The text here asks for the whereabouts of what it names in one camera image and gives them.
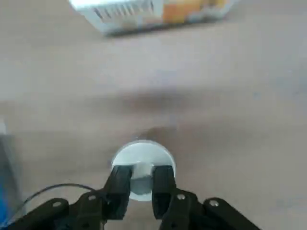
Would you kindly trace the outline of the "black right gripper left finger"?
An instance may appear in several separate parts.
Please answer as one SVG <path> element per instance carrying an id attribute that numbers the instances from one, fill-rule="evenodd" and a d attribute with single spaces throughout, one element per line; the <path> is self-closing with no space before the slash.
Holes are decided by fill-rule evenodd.
<path id="1" fill-rule="evenodd" d="M 89 189 L 70 204 L 50 199 L 13 222 L 15 230 L 102 230 L 108 220 L 122 220 L 130 196 L 130 166 L 113 167 L 101 189 Z"/>

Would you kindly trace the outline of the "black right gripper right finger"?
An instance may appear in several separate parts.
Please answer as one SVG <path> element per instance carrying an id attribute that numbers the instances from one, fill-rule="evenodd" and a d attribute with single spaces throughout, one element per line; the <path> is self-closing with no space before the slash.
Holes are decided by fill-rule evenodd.
<path id="1" fill-rule="evenodd" d="M 153 170 L 152 207 L 160 230 L 258 230 L 225 200 L 217 197 L 200 202 L 189 191 L 177 188 L 171 166 Z"/>

